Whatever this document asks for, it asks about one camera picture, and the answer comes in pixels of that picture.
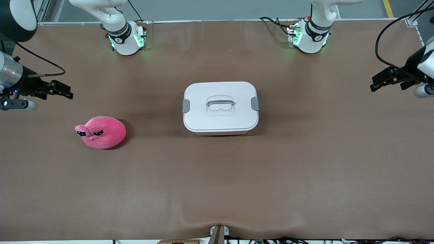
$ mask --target brown table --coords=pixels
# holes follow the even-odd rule
[[[336,22],[313,55],[269,22],[155,24],[133,56],[112,52],[99,26],[38,28],[24,46],[66,68],[74,99],[1,113],[0,240],[195,238],[214,224],[245,238],[434,238],[434,100],[369,89],[386,23]],[[420,46],[402,21],[380,53],[403,65]],[[239,80],[258,91],[253,131],[184,127],[188,85]],[[127,125],[116,150],[74,132],[99,115]]]

